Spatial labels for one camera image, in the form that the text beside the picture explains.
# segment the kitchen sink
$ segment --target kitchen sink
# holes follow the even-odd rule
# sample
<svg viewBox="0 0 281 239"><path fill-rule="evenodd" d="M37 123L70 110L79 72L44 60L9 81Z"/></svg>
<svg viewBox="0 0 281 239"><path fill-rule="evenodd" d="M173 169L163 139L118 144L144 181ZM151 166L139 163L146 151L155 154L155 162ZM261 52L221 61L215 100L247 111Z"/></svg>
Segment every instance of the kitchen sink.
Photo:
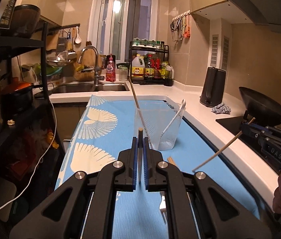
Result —
<svg viewBox="0 0 281 239"><path fill-rule="evenodd" d="M73 92L98 92L98 91L129 91L124 83L102 83L94 85L91 83L63 84L55 88L52 93Z"/></svg>
<svg viewBox="0 0 281 239"><path fill-rule="evenodd" d="M129 91L127 85L124 83L103 83L95 85L95 92L98 91Z"/></svg>

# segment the white countertop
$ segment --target white countertop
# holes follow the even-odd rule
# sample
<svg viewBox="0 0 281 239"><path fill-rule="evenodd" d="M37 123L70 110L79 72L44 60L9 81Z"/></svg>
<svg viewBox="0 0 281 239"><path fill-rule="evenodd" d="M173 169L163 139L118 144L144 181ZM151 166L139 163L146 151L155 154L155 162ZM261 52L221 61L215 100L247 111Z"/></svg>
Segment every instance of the white countertop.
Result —
<svg viewBox="0 0 281 239"><path fill-rule="evenodd" d="M129 82L126 82L130 91L99 91L81 93L52 94L52 103L88 102L91 95L104 97L112 101L133 100L133 93ZM234 135L217 123L216 119L241 116L245 106L237 98L224 94L223 102L230 106L231 114L214 114L211 108L199 102L202 87L185 86L174 82L173 87L163 85L133 85L139 100L166 100L180 103L186 100L184 117L200 130L216 147L223 147ZM239 139L236 140L223 154L239 169L263 199L271 207L274 190L277 188L278 175L247 145Z"/></svg>

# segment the glass jar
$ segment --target glass jar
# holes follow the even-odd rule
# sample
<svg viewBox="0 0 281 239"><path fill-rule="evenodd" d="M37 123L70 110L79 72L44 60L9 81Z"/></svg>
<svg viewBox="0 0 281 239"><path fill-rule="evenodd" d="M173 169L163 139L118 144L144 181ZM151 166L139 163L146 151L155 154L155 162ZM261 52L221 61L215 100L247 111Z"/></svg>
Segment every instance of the glass jar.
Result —
<svg viewBox="0 0 281 239"><path fill-rule="evenodd" d="M128 68L122 67L119 68L119 81L127 81L128 77Z"/></svg>

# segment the black kettle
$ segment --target black kettle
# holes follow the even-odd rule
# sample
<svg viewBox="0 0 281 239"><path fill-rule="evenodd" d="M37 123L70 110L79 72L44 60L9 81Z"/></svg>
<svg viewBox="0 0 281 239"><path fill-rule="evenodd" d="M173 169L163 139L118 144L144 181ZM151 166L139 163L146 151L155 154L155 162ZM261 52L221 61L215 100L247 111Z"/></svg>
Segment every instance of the black kettle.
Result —
<svg viewBox="0 0 281 239"><path fill-rule="evenodd" d="M225 71L208 67L200 103L207 107L214 107L222 103L225 84Z"/></svg>

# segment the blue tablecloth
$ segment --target blue tablecloth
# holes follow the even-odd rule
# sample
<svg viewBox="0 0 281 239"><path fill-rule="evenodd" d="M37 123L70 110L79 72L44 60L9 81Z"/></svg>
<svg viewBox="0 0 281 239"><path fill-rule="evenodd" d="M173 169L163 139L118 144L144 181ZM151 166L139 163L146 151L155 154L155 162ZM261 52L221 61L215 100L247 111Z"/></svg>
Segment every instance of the blue tablecloth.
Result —
<svg viewBox="0 0 281 239"><path fill-rule="evenodd" d="M164 101L159 103L168 107ZM103 165L117 159L120 151L130 148L134 136L134 116L134 101L109 102L92 96L66 152L56 188L76 171L99 171ZM174 148L162 151L162 154L164 160L172 156L181 171L191 173L214 151L182 121ZM209 175L259 218L255 200L220 158L216 157L200 171ZM116 195L112 238L168 238L167 226L159 210L161 199L160 193L145 191L142 172L142 184L137 184L136 191L118 192Z"/></svg>

